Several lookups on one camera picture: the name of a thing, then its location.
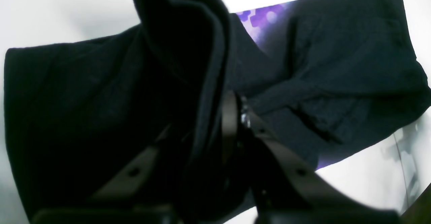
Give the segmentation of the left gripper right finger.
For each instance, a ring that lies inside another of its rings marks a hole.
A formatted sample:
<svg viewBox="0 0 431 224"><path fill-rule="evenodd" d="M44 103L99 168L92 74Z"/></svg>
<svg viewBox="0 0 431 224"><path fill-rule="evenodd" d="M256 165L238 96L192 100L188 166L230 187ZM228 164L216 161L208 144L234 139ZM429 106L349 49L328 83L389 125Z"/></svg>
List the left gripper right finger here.
<svg viewBox="0 0 431 224"><path fill-rule="evenodd" d="M248 106L228 92L222 103L222 163L252 190L256 224L399 224L397 212L342 194L284 146Z"/></svg>

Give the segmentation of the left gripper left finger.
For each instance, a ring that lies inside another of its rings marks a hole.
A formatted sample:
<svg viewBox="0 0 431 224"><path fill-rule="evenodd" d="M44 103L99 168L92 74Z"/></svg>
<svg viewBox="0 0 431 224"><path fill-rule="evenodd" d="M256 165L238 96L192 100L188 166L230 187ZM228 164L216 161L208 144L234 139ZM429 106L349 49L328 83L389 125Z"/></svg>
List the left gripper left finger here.
<svg viewBox="0 0 431 224"><path fill-rule="evenodd" d="M157 165L167 125L154 142L88 198L85 208L56 208L39 211L34 224L181 224L171 204L132 203L150 180Z"/></svg>

